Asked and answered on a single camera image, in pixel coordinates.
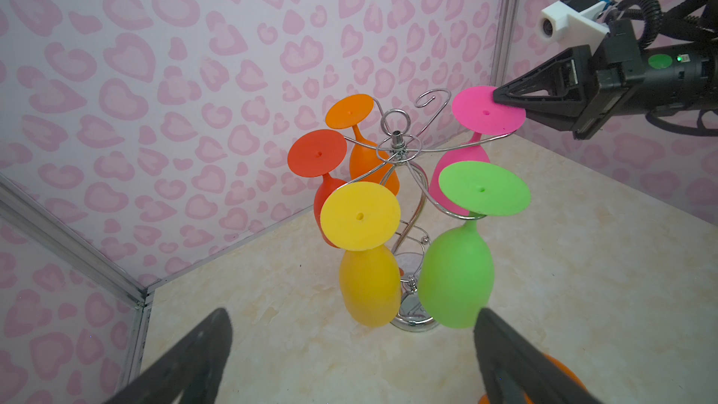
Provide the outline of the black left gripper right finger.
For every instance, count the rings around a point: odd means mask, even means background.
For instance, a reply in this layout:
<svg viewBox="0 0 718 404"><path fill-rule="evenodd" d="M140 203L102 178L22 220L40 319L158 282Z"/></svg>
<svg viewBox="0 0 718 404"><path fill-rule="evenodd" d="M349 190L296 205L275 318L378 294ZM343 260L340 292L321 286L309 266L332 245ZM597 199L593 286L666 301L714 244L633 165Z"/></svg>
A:
<svg viewBox="0 0 718 404"><path fill-rule="evenodd" d="M600 404L493 310L479 312L474 344L490 403Z"/></svg>

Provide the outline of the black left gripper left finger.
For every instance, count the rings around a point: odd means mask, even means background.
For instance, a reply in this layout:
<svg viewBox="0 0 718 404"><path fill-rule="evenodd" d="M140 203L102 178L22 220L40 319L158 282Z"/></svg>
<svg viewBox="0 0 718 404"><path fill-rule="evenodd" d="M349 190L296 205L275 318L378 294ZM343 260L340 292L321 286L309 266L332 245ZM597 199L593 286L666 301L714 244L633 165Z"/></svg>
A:
<svg viewBox="0 0 718 404"><path fill-rule="evenodd" d="M232 342L230 316L226 309L218 308L108 401L213 403Z"/></svg>

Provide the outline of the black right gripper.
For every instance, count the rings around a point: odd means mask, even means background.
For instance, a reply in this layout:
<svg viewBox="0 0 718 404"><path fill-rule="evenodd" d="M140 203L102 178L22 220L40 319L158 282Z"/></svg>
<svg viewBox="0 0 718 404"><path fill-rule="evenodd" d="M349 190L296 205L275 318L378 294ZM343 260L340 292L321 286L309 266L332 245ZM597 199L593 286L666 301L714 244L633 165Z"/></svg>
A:
<svg viewBox="0 0 718 404"><path fill-rule="evenodd" d="M635 94L645 79L641 47L630 20L609 23L591 52L568 48L495 89L495 103L526 108L527 118L576 140L589 140Z"/></svg>

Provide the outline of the pink wine glass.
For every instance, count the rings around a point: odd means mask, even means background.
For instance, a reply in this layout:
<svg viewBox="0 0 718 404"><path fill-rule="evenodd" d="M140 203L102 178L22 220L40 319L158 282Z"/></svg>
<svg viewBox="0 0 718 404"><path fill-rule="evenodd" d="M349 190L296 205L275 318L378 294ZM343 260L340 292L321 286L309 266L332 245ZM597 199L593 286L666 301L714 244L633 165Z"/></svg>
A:
<svg viewBox="0 0 718 404"><path fill-rule="evenodd" d="M513 108L494 101L495 87L476 86L459 93L452 103L452 115L466 129L474 132L469 143L481 140L483 135L502 136L519 129L527 119L525 110ZM467 216L469 212L452 202L439 188L441 172L457 162L490 162L484 147L473 146L443 153L435 168L430 187L430 196L447 211Z"/></svg>

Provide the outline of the green wine glass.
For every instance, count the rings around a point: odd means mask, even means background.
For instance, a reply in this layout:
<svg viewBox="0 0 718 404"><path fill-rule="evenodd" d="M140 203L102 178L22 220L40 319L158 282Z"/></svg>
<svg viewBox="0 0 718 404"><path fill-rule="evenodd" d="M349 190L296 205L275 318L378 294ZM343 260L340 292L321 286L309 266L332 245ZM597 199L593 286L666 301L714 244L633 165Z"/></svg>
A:
<svg viewBox="0 0 718 404"><path fill-rule="evenodd" d="M442 233L424 256L418 297L439 324L472 327L490 299L495 267L477 229L485 217L516 215L531 203L527 184L516 174L486 162L462 161L439 174L439 188L469 215L461 226Z"/></svg>

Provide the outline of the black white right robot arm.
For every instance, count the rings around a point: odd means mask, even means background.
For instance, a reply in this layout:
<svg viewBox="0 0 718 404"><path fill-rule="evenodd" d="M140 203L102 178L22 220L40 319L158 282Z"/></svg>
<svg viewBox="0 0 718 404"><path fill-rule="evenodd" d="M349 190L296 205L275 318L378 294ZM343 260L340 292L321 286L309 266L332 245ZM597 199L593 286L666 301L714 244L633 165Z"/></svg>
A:
<svg viewBox="0 0 718 404"><path fill-rule="evenodd" d="M627 20L612 22L596 50L571 47L493 93L495 103L522 108L527 118L576 140L589 140L609 119L642 115L684 136L714 138L703 121L669 122L684 111L717 110L717 44L692 42L642 50Z"/></svg>

